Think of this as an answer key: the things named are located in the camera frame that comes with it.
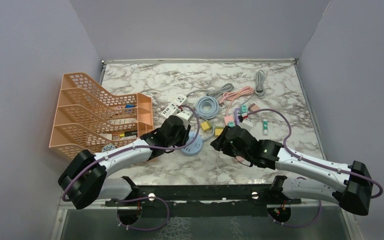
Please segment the teal charger adapter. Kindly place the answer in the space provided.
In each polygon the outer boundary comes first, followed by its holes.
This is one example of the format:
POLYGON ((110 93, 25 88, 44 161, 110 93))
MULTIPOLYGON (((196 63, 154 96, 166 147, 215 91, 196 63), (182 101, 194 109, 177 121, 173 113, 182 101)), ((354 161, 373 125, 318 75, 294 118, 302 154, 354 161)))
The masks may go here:
POLYGON ((246 105, 246 104, 242 104, 241 106, 240 106, 240 114, 242 115, 242 116, 246 116, 247 114, 248 114, 248 106, 246 105))
POLYGON ((227 125, 228 125, 229 127, 234 127, 234 126, 235 126, 235 123, 234 123, 233 121, 229 121, 229 122, 227 123, 227 125))

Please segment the yellow olive charger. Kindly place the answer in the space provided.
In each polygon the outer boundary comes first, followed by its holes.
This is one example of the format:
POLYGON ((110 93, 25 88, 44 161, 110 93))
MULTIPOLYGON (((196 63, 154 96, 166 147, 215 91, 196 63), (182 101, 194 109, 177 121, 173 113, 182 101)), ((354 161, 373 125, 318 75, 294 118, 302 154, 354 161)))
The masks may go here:
POLYGON ((204 132, 208 132, 213 129, 212 124, 208 120, 201 122, 200 127, 204 132))
POLYGON ((221 135, 221 133, 223 132, 223 130, 224 130, 224 127, 221 127, 221 126, 216 126, 215 128, 214 128, 214 136, 215 137, 218 137, 218 136, 220 136, 221 135))

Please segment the pink brown charger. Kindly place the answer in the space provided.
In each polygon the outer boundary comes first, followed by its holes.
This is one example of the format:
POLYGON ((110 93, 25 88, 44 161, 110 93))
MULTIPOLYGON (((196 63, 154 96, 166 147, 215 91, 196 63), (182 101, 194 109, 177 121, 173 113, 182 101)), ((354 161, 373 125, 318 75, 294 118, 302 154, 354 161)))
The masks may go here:
POLYGON ((248 107, 248 111, 249 112, 255 112, 255 111, 258 111, 260 110, 260 107, 255 104, 255 103, 252 103, 249 107, 248 107))

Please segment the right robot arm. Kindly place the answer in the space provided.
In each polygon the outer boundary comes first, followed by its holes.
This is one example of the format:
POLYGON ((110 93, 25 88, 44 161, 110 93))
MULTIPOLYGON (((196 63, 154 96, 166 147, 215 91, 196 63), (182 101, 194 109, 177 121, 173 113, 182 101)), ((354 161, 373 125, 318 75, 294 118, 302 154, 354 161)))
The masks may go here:
POLYGON ((367 166, 360 161, 337 163, 310 157, 290 149, 287 142, 256 139, 239 125, 226 126, 210 146, 230 157, 241 157, 258 168, 281 170, 303 179, 279 176, 268 190, 269 199, 313 199, 337 204, 359 216, 369 214, 370 203, 383 194, 381 185, 372 179, 367 166))

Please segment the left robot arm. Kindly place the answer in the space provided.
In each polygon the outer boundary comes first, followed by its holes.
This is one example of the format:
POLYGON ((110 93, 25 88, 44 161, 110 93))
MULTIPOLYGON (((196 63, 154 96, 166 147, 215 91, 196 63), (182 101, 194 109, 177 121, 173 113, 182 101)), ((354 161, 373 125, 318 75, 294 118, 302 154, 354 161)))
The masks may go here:
POLYGON ((124 205, 132 205, 137 200, 133 182, 109 177, 131 165, 189 146, 192 143, 190 130, 189 117, 179 112, 125 146, 98 153, 87 149, 78 152, 57 181, 63 190, 62 201, 71 202, 78 210, 99 199, 116 199, 124 205))

